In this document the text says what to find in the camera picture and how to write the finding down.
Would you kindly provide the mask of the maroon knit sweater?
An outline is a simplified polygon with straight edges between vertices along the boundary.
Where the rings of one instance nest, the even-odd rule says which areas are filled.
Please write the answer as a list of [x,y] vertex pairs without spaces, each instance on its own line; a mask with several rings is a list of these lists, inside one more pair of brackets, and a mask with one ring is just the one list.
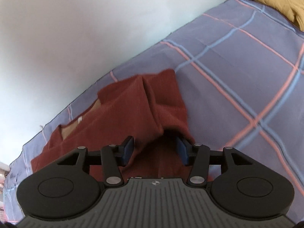
[[134,152],[128,165],[121,168],[125,180],[186,179],[190,170],[174,145],[159,141],[168,131],[194,142],[175,72],[136,75],[104,87],[88,109],[67,125],[58,126],[42,153],[31,161],[31,168],[37,172],[79,146],[98,151],[133,136]]

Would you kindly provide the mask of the blue plaid bed sheet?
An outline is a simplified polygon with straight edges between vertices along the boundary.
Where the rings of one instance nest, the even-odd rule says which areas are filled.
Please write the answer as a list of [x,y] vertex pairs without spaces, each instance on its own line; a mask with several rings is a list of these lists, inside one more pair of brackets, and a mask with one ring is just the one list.
[[293,183],[289,218],[303,220],[303,33],[273,8],[227,0],[101,77],[27,142],[4,183],[5,217],[23,218],[19,183],[60,124],[98,91],[136,74],[177,71],[191,134],[211,149],[232,145]]

